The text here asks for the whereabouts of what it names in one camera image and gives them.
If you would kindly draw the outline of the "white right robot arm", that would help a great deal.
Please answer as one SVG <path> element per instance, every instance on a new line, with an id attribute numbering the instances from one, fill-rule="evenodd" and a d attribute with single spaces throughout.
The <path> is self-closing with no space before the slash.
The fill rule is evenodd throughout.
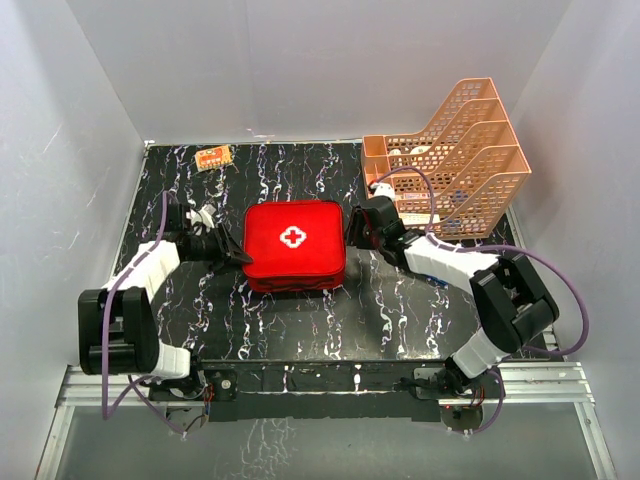
<path id="1" fill-rule="evenodd" d="M 457 287 L 472 296 L 480 326 L 430 381 L 460 397 L 478 389 L 487 370 L 527 346 L 559 317 L 558 306 L 527 256 L 465 251 L 407 228 L 387 196 L 350 214 L 346 244 L 376 250 L 392 266 Z"/>

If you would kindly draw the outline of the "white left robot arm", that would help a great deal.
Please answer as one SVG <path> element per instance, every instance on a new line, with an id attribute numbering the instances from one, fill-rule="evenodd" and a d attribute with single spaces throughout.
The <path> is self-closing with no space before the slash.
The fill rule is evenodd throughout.
<path id="1" fill-rule="evenodd" d="M 99 289 L 78 298 L 79 358 L 87 375 L 140 374 L 171 380 L 182 397 L 194 399 L 207 376 L 192 354 L 159 338 L 151 303 L 174 271 L 204 263 L 215 272 L 239 269 L 252 258 L 209 210 L 194 211 L 165 197 L 156 237 L 141 244 L 128 264 Z"/>

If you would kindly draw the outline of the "red black medicine case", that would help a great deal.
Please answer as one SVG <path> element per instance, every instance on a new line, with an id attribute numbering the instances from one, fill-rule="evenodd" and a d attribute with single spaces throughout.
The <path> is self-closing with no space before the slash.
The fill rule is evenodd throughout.
<path id="1" fill-rule="evenodd" d="M 346 245 L 343 210 L 327 200 L 264 202 L 248 208 L 243 267 L 259 293 L 334 289 L 343 283 Z"/>

